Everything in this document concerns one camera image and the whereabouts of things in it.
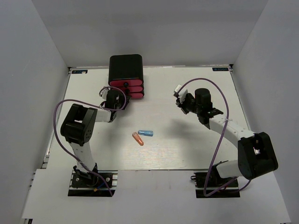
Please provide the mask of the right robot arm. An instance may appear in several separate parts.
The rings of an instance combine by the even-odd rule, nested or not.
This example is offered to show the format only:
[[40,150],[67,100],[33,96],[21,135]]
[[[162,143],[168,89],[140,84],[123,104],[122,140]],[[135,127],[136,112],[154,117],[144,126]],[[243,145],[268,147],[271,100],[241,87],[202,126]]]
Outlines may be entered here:
[[211,181],[222,186],[230,177],[244,177],[248,180],[278,169],[278,161],[269,135],[255,133],[228,120],[222,111],[213,107],[208,89],[200,88],[192,95],[178,85],[174,90],[176,105],[184,114],[197,115],[199,122],[224,138],[237,149],[237,159],[214,164],[211,168]]

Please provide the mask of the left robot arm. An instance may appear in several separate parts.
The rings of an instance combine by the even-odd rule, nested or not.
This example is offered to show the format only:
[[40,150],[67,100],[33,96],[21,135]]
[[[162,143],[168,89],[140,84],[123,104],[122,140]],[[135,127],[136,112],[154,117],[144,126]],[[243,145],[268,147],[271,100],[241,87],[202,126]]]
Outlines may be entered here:
[[79,159],[74,171],[88,186],[98,183],[97,164],[92,157],[89,141],[96,122],[111,123],[119,110],[125,110],[131,96],[119,90],[107,90],[101,95],[104,101],[100,108],[72,104],[64,119],[60,133]]

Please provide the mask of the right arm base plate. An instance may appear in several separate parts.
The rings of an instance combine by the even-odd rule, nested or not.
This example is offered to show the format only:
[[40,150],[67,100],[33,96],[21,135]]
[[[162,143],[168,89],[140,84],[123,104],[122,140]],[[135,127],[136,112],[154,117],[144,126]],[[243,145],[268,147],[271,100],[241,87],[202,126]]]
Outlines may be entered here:
[[[237,180],[234,180],[226,187],[222,187],[220,190],[215,192],[209,197],[204,195],[204,184],[206,180],[207,172],[195,172],[190,177],[191,181],[195,184],[196,198],[239,198],[239,184]],[[206,193],[209,194],[222,185],[226,184],[228,181],[233,180],[232,177],[222,179],[220,177],[215,177],[212,174],[209,177]]]

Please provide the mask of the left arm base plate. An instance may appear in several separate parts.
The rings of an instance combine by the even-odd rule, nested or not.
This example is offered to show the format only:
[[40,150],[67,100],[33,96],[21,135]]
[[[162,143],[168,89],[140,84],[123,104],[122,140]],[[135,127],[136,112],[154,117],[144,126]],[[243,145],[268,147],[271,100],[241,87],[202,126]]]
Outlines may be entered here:
[[107,182],[112,195],[106,184],[98,177],[95,180],[87,180],[76,174],[74,171],[71,175],[68,196],[77,197],[112,197],[116,191],[118,171],[98,171],[98,173]]

